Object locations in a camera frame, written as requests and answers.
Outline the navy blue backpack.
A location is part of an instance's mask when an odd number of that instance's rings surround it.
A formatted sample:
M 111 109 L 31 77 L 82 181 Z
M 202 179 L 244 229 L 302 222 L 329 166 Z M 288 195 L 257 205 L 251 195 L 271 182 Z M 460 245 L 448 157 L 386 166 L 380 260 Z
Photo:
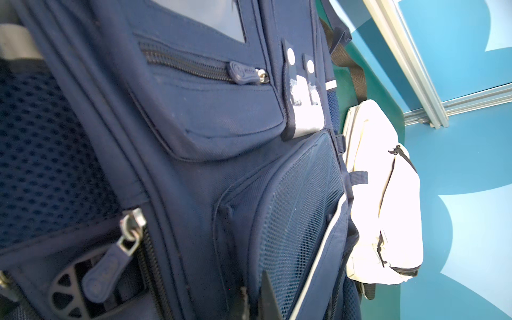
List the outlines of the navy blue backpack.
M 2 1 L 1 309 L 60 319 L 53 280 L 101 258 L 105 319 L 360 319 L 359 234 L 314 1 Z

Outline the right aluminium frame post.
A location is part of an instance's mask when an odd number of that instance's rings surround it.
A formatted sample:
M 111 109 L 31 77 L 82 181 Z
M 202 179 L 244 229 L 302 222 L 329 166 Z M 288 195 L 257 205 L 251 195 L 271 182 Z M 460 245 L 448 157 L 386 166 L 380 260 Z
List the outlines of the right aluminium frame post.
M 449 117 L 429 77 L 396 1 L 364 0 L 370 16 L 399 64 L 421 108 L 405 113 L 405 125 L 428 124 L 449 127 Z

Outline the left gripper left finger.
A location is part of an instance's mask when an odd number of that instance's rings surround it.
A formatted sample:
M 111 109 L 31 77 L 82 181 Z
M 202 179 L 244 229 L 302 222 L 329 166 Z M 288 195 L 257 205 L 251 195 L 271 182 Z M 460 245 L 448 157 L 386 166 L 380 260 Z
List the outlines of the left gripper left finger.
M 100 260 L 100 256 L 80 257 L 69 263 L 56 276 L 49 288 L 52 311 L 60 319 L 105 319 L 120 308 L 120 298 L 113 293 L 103 303 L 89 301 L 82 290 L 81 280 Z

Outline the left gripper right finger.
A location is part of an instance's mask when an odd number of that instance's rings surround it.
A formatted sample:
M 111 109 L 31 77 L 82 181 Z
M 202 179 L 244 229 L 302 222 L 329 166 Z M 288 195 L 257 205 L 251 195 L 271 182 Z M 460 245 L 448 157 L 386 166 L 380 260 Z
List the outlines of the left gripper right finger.
M 234 319 L 282 319 L 270 277 L 263 271 L 261 277 L 261 289 L 257 301 L 257 315 L 251 314 L 249 296 L 246 287 L 240 287 L 233 300 Z

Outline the rear horizontal aluminium bar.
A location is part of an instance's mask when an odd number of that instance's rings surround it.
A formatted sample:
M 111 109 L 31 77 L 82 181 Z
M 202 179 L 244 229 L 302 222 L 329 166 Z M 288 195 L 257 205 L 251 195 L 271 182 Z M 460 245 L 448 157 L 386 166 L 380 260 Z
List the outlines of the rear horizontal aluminium bar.
M 494 107 L 511 102 L 511 83 L 482 90 L 462 97 L 444 101 L 442 106 L 448 117 Z M 423 109 L 408 111 L 404 114 L 405 126 L 417 123 L 429 123 L 429 118 Z

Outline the beige backpack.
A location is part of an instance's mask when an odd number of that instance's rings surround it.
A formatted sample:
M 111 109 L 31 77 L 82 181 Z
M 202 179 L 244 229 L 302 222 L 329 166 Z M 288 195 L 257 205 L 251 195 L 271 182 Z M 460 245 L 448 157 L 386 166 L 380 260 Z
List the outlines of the beige backpack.
M 353 184 L 351 218 L 359 241 L 349 257 L 347 275 L 372 300 L 378 284 L 406 282 L 417 276 L 423 263 L 420 178 L 375 101 L 349 109 L 343 134 L 347 170 L 365 180 Z

